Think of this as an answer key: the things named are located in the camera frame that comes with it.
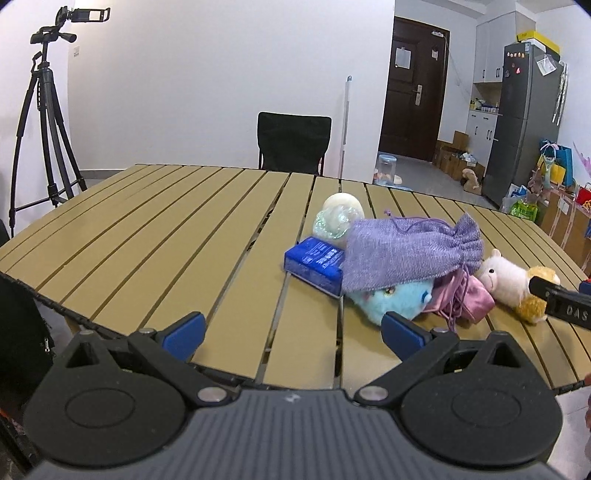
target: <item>blue gift bag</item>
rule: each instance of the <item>blue gift bag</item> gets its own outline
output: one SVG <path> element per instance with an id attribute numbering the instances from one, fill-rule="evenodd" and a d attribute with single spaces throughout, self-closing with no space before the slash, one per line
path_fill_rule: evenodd
<path id="1" fill-rule="evenodd" d="M 566 170 L 562 183 L 565 187 L 570 187 L 574 183 L 573 151 L 569 147 L 559 145 L 556 151 L 556 163 Z"/>
<path id="2" fill-rule="evenodd" d="M 573 178 L 573 151 L 569 147 L 556 145 L 549 140 L 540 140 L 540 153 L 547 158 L 556 159 L 556 164 L 566 170 L 562 184 L 570 187 L 574 183 Z"/>

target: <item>wooden table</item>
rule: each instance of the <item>wooden table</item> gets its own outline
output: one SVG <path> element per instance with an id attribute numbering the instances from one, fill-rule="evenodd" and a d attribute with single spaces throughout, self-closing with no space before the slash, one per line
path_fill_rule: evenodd
<path id="1" fill-rule="evenodd" d="M 470 213 L 493 247 L 528 268 L 555 269 L 575 289 L 585 276 L 535 224 L 428 195 L 342 181 L 367 217 Z M 0 271 L 110 329 L 162 329 L 192 310 L 207 318 L 193 360 L 256 381 L 350 393 L 399 363 L 379 330 L 281 268 L 311 234 L 339 180 L 239 168 L 137 165 L 30 225 L 0 248 Z M 443 319 L 423 314 L 429 329 Z M 591 332 L 556 319 L 524 325 L 502 307 L 460 337 L 510 332 L 551 386 L 591 372 Z"/>

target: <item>tripod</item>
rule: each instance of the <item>tripod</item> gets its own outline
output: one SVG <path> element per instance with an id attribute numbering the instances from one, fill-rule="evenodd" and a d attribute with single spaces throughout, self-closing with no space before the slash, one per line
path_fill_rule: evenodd
<path id="1" fill-rule="evenodd" d="M 20 210 L 39 205 L 44 202 L 51 202 L 54 207 L 64 203 L 66 199 L 60 197 L 62 193 L 66 193 L 67 199 L 74 196 L 72 187 L 76 184 L 80 185 L 81 190 L 86 190 L 86 182 L 80 174 L 80 169 L 76 164 L 74 152 L 68 139 L 66 127 L 64 126 L 64 118 L 61 114 L 60 103 L 57 100 L 56 86 L 53 82 L 53 72 L 49 68 L 47 61 L 47 47 L 51 42 L 58 38 L 72 43 L 76 41 L 76 35 L 72 33 L 61 33 L 60 28 L 64 26 L 66 20 L 72 22 L 104 22 L 109 19 L 110 8 L 107 9 L 75 9 L 68 11 L 67 7 L 59 9 L 56 15 L 56 24 L 51 27 L 41 27 L 39 31 L 31 36 L 31 44 L 40 43 L 43 45 L 40 52 L 33 57 L 33 67 L 31 68 L 31 81 L 29 88 L 25 95 L 25 101 L 22 105 L 21 116 L 18 121 L 17 129 L 17 144 L 14 150 L 14 160 L 12 162 L 12 180 L 10 190 L 10 210 L 8 211 L 8 220 L 10 225 L 11 236 L 14 236 L 14 226 L 16 224 L 16 214 Z M 41 62 L 37 66 L 37 60 L 41 58 Z M 37 110 L 39 110 L 39 117 L 41 120 L 41 145 L 43 147 L 43 160 L 45 163 L 45 171 L 47 175 L 47 197 L 35 202 L 27 203 L 17 207 L 15 205 L 16 190 L 17 190 L 17 169 L 18 156 L 21 150 L 22 138 L 25 134 L 25 124 L 27 123 L 27 115 L 33 99 L 33 94 L 37 91 Z M 60 172 L 63 188 L 57 189 L 57 185 L 53 176 L 53 168 L 51 166 L 51 156 L 49 150 L 49 138 L 47 135 L 47 125 L 49 124 L 49 131 L 51 134 L 51 143 L 56 157 L 57 168 Z M 60 139 L 64 144 L 66 154 L 72 165 L 75 180 L 70 182 L 66 164 L 64 162 L 64 155 L 61 151 Z"/>

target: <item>white ball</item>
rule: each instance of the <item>white ball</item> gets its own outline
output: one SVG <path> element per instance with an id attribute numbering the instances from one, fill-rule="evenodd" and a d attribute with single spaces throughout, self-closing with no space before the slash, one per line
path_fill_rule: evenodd
<path id="1" fill-rule="evenodd" d="M 357 212 L 359 212 L 358 218 L 365 218 L 361 203 L 359 203 L 359 200 L 350 193 L 335 193 L 334 195 L 331 195 L 324 202 L 322 210 L 327 210 L 336 207 L 337 205 L 344 205 L 345 207 L 357 210 Z"/>

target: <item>white mop handle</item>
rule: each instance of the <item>white mop handle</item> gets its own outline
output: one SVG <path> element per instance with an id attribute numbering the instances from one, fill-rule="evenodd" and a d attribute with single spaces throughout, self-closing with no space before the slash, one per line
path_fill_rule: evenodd
<path id="1" fill-rule="evenodd" d="M 343 115 L 343 134 L 340 143 L 340 166 L 339 166 L 339 178 L 343 178 L 343 166 L 345 165 L 345 145 L 347 144 L 347 127 L 349 125 L 349 92 L 352 81 L 351 75 L 347 77 L 345 82 L 345 113 Z"/>

